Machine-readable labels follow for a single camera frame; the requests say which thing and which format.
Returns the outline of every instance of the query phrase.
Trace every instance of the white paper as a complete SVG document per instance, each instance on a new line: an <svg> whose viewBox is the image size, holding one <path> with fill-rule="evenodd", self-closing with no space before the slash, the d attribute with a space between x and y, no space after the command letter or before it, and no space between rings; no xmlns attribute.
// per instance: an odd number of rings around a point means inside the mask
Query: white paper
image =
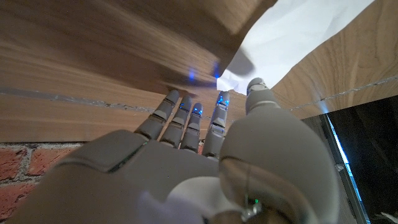
<svg viewBox="0 0 398 224"><path fill-rule="evenodd" d="M373 0L278 0L253 25L217 90L246 95L249 82L272 88L307 54L337 34Z"/></svg>

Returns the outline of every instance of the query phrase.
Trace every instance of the robotic hand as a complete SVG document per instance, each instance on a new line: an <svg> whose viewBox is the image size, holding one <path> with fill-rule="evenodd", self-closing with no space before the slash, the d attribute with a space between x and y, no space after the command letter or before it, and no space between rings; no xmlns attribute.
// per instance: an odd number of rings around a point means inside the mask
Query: robotic hand
<svg viewBox="0 0 398 224"><path fill-rule="evenodd" d="M227 92L197 154L203 107L171 91L134 133L115 131L57 164L8 223L336 223L325 146L260 78L225 136Z"/></svg>

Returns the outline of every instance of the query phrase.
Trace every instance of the white plastic part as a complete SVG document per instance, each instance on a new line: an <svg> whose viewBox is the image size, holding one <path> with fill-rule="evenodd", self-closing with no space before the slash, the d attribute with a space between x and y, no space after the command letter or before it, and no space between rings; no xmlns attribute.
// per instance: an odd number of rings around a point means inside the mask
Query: white plastic part
<svg viewBox="0 0 398 224"><path fill-rule="evenodd" d="M171 191L166 203L176 201L195 208L206 218L228 210L243 210L224 196L218 177L195 177L181 182Z"/></svg>

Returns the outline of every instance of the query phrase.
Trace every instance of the wooden surface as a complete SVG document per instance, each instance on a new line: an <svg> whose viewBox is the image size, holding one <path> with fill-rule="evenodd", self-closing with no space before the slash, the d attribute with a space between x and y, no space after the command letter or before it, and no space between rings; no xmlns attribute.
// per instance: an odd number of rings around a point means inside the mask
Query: wooden surface
<svg viewBox="0 0 398 224"><path fill-rule="evenodd" d="M283 107L306 118L398 94L384 89L398 82L397 15L398 1L376 0L309 53L273 88Z"/></svg>
<svg viewBox="0 0 398 224"><path fill-rule="evenodd" d="M113 129L135 129L146 117L133 122L117 115L122 109L57 102L58 95L153 110L176 88L203 103L208 119L218 95L215 77L274 2L5 1L0 5L0 88L27 92L23 97L2 93L0 125L10 130L0 141L89 141ZM396 95L397 10L397 1L377 0L306 56L273 88L282 107L307 118ZM51 97L36 99L30 91ZM228 126L244 116L245 98L231 91ZM21 104L34 110L22 110ZM73 122L65 122L60 110ZM12 115L21 113L23 118ZM47 118L54 119L29 131ZM204 119L202 128L207 126Z"/></svg>

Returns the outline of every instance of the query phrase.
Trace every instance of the brick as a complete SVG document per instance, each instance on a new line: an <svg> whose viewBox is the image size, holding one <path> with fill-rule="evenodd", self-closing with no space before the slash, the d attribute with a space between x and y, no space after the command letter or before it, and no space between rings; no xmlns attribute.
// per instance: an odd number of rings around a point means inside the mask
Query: brick
<svg viewBox="0 0 398 224"><path fill-rule="evenodd" d="M18 168L22 158L26 155L26 149L0 148L0 180L13 179L18 174Z"/></svg>
<svg viewBox="0 0 398 224"><path fill-rule="evenodd" d="M9 218L34 187L35 184L16 184L0 187L0 220Z"/></svg>
<svg viewBox="0 0 398 224"><path fill-rule="evenodd" d="M53 167L60 159L77 147L66 147L63 149L44 149L38 148L32 154L29 175L43 175Z"/></svg>

